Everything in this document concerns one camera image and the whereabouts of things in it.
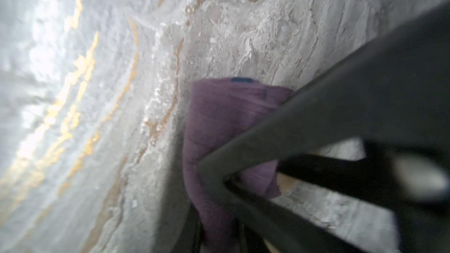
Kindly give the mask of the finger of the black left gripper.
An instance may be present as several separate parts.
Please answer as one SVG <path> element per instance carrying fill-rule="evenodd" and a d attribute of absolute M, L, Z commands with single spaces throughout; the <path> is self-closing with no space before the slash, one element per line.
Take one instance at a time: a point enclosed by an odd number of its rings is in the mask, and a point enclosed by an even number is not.
<path fill-rule="evenodd" d="M 207 193 L 281 252 L 358 252 L 237 182 L 273 159 L 288 176 L 394 212 L 402 252 L 447 253 L 449 3 L 357 49 L 198 165 Z"/>

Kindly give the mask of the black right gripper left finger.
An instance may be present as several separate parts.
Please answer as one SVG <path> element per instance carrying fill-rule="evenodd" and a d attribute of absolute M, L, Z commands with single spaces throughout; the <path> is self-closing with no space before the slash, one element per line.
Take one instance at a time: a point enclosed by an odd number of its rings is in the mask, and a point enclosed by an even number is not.
<path fill-rule="evenodd" d="M 198 211 L 191 205 L 187 215 L 183 229 L 171 253 L 200 253 L 203 228 Z"/>

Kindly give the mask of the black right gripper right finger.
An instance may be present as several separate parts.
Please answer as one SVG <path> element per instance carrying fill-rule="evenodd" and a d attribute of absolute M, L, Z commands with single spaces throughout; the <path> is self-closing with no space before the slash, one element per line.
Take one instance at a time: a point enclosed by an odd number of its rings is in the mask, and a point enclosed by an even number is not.
<path fill-rule="evenodd" d="M 240 253 L 270 253 L 264 239 L 245 224 L 239 222 Z"/>

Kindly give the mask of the purple striped sock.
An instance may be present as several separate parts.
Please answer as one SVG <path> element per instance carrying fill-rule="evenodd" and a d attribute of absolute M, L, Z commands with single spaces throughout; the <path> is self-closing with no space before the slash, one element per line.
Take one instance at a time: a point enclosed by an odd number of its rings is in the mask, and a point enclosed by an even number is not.
<path fill-rule="evenodd" d="M 237 220 L 207 195 L 196 165 L 276 110 L 293 93 L 244 77 L 193 83 L 182 165 L 186 192 L 203 227 L 201 252 L 237 253 L 239 230 Z"/>

